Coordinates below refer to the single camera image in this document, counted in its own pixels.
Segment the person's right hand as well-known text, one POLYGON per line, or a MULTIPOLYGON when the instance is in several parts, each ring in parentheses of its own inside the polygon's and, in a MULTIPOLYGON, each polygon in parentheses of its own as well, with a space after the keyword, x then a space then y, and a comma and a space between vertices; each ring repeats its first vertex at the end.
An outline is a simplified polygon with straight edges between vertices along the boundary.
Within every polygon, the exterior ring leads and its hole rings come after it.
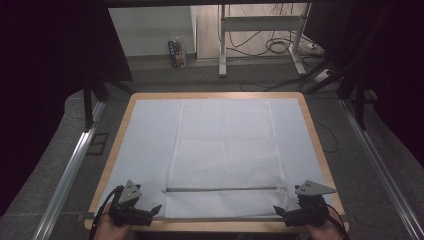
POLYGON ((340 231, 340 228, 330 220, 327 220, 320 227, 306 225, 305 228, 312 240, 344 240, 344 234, 340 231))

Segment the white cloth towel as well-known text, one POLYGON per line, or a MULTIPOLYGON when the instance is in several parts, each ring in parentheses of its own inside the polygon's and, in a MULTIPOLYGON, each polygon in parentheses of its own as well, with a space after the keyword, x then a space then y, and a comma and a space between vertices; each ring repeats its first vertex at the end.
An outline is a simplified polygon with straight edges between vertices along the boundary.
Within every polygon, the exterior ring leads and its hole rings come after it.
POLYGON ((286 206, 271 103, 186 100, 165 187, 167 218, 256 218, 286 206))

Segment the wooden framed work board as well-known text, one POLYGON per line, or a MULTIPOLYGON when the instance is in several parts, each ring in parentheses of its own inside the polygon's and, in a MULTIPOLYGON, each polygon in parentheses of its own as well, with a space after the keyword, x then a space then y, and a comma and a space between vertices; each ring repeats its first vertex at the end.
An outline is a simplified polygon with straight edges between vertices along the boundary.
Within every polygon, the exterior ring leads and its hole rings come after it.
MULTIPOLYGON (((106 185, 108 191, 128 180, 140 185, 142 195, 136 203, 137 208, 150 210, 162 205, 159 213, 162 218, 167 218, 165 187, 174 153, 180 108, 186 100, 230 99, 137 101, 106 185)), ((287 205, 280 207, 286 210, 296 208, 297 185, 306 180, 324 181, 299 101, 296 98, 234 100, 271 103, 288 192, 287 205)))

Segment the white power strip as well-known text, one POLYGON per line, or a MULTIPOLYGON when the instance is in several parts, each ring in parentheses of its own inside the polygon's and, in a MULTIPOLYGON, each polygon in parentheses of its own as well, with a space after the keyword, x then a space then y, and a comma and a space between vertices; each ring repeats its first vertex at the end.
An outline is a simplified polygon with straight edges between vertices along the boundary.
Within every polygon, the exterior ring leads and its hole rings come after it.
POLYGON ((319 83, 321 81, 323 81, 324 79, 326 79, 327 77, 329 77, 330 75, 332 75, 333 72, 329 69, 324 69, 321 73, 319 73, 315 78, 314 81, 316 83, 319 83))

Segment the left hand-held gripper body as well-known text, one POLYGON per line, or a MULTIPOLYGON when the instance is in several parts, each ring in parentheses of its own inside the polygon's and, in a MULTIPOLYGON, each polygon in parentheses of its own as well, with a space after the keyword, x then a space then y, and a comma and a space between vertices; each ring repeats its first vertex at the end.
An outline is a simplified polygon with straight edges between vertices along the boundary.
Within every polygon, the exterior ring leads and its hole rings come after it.
POLYGON ((151 211, 135 207, 142 193, 140 186, 128 180, 125 185, 117 186, 110 205, 109 215, 117 226, 145 226, 144 219, 152 216, 151 211))

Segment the colourful snack packet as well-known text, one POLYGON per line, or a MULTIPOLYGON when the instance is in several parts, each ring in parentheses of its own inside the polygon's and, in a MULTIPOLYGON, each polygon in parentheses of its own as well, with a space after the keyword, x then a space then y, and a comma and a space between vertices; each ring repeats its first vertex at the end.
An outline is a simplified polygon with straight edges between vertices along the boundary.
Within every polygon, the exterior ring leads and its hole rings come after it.
POLYGON ((174 68, 184 68, 186 66, 186 53, 182 43, 179 41, 169 41, 168 50, 172 66, 174 68))

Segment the white metal desk frame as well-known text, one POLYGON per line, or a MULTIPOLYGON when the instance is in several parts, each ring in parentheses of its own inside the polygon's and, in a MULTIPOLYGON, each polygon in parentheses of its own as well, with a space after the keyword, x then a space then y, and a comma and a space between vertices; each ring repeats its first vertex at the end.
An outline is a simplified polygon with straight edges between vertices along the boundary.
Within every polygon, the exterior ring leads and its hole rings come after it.
POLYGON ((218 33, 220 34, 219 76, 227 75, 226 34, 247 31, 295 31, 296 35, 288 50, 298 74, 305 76, 306 71, 299 57, 298 47, 309 9, 310 3, 307 3, 300 15, 227 17, 225 6, 222 5, 218 24, 218 33))

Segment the person's left hand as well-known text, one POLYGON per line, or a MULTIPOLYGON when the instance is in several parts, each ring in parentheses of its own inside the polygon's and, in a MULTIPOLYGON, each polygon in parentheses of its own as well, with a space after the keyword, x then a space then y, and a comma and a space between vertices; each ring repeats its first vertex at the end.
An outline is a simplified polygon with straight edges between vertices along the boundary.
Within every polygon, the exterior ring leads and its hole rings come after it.
POLYGON ((110 203, 103 209, 93 240, 124 240, 131 225, 117 226, 109 215, 110 203))

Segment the black metal stand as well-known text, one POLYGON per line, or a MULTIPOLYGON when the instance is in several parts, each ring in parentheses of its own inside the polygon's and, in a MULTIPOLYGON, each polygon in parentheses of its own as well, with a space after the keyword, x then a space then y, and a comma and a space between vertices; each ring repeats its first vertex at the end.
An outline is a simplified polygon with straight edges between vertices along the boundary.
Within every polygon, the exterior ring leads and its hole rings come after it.
POLYGON ((88 132, 94 125, 94 113, 91 94, 94 94, 96 99, 102 103, 109 99, 109 92, 106 89, 105 83, 110 83, 114 87, 128 93, 129 95, 136 93, 133 88, 126 86, 120 81, 115 81, 104 74, 99 74, 96 77, 86 79, 84 81, 83 88, 86 132, 88 132))
POLYGON ((365 105, 365 83, 361 70, 361 64, 358 60, 352 61, 343 71, 344 79, 342 80, 337 96, 340 99, 348 98, 353 91, 356 92, 354 99, 355 120, 362 130, 366 129, 364 123, 364 105, 365 105))

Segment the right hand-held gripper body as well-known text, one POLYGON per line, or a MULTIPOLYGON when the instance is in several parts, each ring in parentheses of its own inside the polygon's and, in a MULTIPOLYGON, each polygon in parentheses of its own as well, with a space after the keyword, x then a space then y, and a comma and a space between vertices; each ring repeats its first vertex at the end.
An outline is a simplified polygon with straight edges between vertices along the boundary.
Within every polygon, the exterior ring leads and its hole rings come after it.
POLYGON ((300 208, 286 212, 285 218, 291 218, 293 226, 322 226, 329 216, 323 196, 335 192, 331 187, 306 180, 302 185, 295 187, 300 208))

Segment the aluminium rail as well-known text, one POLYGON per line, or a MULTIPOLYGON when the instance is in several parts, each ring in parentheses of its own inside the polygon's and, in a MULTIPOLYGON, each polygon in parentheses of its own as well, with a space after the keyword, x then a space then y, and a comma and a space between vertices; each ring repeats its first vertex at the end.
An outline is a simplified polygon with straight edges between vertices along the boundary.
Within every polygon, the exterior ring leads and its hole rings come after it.
POLYGON ((54 229, 60 212, 82 164, 84 156, 87 153, 90 142, 95 134, 104 108, 104 103, 96 103, 94 110, 92 111, 93 123, 81 134, 71 155, 71 158, 31 240, 48 240, 50 238, 50 235, 54 229))
POLYGON ((346 100, 340 100, 339 103, 342 106, 350 125, 352 126, 368 160, 373 166, 374 171, 388 194, 389 199, 398 213, 404 227, 409 233, 411 240, 424 240, 424 228, 421 226, 410 203, 401 192, 392 175, 389 173, 368 133, 363 130, 356 121, 353 108, 346 100))

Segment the dark curtain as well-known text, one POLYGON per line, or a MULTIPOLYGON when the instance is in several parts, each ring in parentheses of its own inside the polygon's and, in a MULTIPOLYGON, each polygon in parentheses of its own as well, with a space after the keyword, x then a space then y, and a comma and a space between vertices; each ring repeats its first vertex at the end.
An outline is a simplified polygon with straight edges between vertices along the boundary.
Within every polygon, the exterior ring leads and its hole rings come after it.
POLYGON ((131 80, 105 0, 0 0, 0 216, 86 84, 131 80))
POLYGON ((357 64, 338 95, 363 82, 376 113, 424 167, 424 0, 314 2, 304 34, 335 68, 357 64))

